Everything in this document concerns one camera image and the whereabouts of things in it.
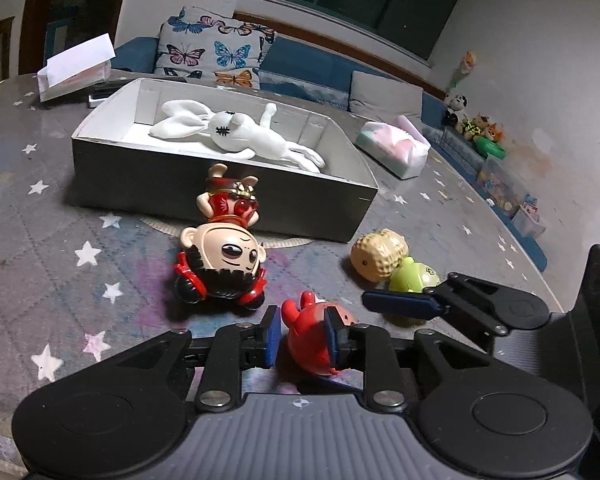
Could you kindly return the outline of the red pig toy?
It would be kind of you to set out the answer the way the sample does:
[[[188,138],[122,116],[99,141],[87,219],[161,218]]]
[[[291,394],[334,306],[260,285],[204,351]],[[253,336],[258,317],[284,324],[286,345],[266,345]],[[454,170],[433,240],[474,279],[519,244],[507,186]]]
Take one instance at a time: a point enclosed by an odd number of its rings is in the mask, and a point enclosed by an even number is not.
[[[305,290],[297,304],[286,299],[282,305],[282,319],[288,328],[287,344],[291,356],[306,372],[317,376],[337,375],[338,370],[330,364],[327,337],[324,327],[328,307],[338,310],[343,323],[358,322],[355,316],[340,304],[318,301],[314,292]]]

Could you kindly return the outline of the white knitted rabbit plush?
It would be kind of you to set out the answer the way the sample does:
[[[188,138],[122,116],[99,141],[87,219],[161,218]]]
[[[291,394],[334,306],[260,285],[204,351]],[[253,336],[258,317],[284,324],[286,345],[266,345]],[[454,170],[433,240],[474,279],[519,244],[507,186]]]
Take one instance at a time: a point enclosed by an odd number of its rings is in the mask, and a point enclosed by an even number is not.
[[[277,112],[275,103],[265,105],[260,122],[245,113],[221,110],[214,112],[204,103],[194,100],[165,102],[166,114],[161,122],[149,129],[153,138],[181,141],[195,134],[206,136],[225,153],[250,160],[261,157],[273,162],[293,162],[300,169],[319,174],[326,166],[322,156],[312,148],[287,141],[271,128]]]

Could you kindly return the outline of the green turtle toy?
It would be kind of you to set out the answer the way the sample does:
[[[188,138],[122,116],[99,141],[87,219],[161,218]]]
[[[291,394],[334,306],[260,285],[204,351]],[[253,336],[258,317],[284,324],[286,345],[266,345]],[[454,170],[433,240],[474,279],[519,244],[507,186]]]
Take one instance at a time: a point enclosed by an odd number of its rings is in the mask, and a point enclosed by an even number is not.
[[[427,287],[441,283],[437,272],[428,264],[405,257],[391,274],[389,289],[392,292],[422,292]]]

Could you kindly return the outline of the yellow shell toy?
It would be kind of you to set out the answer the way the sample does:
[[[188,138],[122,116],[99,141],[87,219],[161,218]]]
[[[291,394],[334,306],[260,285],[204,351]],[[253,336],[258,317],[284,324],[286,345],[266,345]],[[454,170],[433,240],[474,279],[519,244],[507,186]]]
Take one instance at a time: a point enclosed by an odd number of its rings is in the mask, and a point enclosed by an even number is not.
[[[385,281],[408,256],[405,238],[393,230],[381,229],[360,237],[351,247],[353,269],[366,281]]]

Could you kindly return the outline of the red gold figurine toy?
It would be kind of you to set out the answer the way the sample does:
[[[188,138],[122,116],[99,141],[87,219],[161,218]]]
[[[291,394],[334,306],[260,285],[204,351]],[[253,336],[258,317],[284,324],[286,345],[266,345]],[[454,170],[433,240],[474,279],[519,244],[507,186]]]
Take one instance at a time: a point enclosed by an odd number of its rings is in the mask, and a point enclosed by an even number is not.
[[[259,220],[258,179],[235,179],[218,162],[196,204],[206,221],[180,234],[175,291],[186,304],[228,301],[245,310],[264,303],[266,251],[250,232]]]

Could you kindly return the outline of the small clear storage box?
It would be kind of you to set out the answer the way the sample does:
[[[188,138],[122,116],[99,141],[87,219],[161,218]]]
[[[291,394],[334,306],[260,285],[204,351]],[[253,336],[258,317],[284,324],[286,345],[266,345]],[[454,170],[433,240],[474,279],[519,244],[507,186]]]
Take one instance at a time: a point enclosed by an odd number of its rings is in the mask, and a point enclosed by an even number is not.
[[[512,218],[512,225],[522,237],[537,240],[546,230],[546,225],[541,221],[538,199],[530,194],[518,207]]]

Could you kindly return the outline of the clear toy storage bin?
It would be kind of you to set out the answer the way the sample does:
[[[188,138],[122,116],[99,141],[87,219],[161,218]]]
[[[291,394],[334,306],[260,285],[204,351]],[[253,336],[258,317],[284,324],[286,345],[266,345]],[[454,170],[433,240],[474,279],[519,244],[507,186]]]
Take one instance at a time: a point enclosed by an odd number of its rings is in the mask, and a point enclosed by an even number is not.
[[[477,183],[478,188],[481,188],[508,218],[513,218],[528,195],[516,174],[510,172],[501,159],[492,155],[482,164]]]

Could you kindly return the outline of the orange yellow plush toys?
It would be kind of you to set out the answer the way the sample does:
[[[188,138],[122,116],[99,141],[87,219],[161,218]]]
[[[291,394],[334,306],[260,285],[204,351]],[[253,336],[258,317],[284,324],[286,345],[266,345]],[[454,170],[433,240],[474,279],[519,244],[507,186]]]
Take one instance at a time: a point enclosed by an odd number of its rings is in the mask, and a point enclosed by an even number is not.
[[[483,136],[494,143],[501,143],[505,136],[503,128],[486,115],[464,120],[460,132],[467,141],[475,136]]]

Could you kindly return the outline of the panda plush toy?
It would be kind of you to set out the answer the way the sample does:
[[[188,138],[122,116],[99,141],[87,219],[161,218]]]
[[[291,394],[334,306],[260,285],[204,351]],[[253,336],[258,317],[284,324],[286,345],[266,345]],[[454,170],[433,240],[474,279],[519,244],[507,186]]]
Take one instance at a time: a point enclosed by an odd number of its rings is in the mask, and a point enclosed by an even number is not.
[[[462,94],[453,96],[449,99],[449,103],[446,104],[446,110],[442,118],[442,125],[454,129],[462,128],[462,125],[468,119],[466,113],[466,106],[468,99]]]

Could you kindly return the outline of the grey open cardboard box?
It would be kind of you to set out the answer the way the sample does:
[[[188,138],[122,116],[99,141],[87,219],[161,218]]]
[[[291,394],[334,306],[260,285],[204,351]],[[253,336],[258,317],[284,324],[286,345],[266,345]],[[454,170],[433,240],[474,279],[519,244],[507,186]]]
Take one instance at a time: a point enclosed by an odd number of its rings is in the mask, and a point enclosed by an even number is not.
[[[273,102],[273,129],[317,151],[325,166],[311,174],[291,162],[240,160],[204,136],[184,141],[153,138],[150,128],[166,116],[163,103],[175,99],[252,118],[259,118]],[[347,243],[378,184],[351,142],[346,120],[334,108],[268,92],[138,78],[99,104],[73,133],[74,197],[82,206],[197,222],[202,214],[196,198],[204,192],[209,168],[222,162],[231,178],[258,178],[257,229]]]

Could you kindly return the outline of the blue sofa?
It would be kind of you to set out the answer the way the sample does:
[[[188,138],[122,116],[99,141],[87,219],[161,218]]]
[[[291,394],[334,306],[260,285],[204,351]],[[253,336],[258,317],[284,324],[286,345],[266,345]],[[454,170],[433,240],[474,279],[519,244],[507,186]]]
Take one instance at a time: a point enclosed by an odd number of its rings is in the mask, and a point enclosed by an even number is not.
[[[116,49],[112,67],[134,73],[156,73],[193,79],[202,77],[202,70],[199,68],[157,65],[159,58],[169,56],[159,52],[158,39],[137,37]],[[340,110],[348,107],[354,72],[374,76],[380,74],[378,70],[372,70],[337,53],[291,39],[275,40],[273,52],[264,56],[264,62],[257,70],[260,86],[266,91],[330,105]],[[465,180],[474,184],[486,159],[460,140],[459,136],[453,136],[449,129],[442,128],[442,112],[442,102],[425,91],[422,95],[422,133]]]

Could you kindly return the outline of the black white flat box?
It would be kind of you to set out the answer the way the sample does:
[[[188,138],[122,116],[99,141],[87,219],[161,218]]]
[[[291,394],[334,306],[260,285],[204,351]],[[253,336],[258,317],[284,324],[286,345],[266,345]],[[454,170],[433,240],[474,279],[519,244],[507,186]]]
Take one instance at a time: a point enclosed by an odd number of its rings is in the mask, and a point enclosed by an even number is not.
[[[94,84],[87,90],[87,107],[98,107],[102,102],[109,99],[114,93],[130,82],[129,79],[115,79]]]

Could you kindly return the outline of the butterfly pattern pillow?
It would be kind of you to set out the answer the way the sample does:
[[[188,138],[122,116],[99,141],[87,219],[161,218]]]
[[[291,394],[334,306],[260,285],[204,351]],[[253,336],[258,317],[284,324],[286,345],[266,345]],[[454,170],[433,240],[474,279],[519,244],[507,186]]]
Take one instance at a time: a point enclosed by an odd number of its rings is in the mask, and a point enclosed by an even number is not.
[[[155,73],[257,89],[275,39],[268,26],[184,6],[161,25]]]

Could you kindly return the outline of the dark wooden door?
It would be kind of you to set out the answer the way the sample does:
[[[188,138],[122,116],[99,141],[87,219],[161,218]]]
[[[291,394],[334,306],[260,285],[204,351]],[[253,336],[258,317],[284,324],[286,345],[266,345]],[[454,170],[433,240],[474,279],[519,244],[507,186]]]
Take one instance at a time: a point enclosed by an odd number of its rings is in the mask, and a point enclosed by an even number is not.
[[[123,0],[24,0],[18,72],[35,73],[55,54],[102,34],[116,36]]]

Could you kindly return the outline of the hanging doll on wall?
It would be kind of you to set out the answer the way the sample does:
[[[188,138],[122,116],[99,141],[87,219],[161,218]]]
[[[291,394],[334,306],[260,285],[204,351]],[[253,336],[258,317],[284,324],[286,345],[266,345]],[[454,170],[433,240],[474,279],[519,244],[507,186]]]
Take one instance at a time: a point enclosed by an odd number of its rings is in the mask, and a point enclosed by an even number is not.
[[[474,51],[467,51],[460,59],[457,68],[452,73],[448,91],[455,89],[457,85],[475,69],[476,66],[477,55]]]

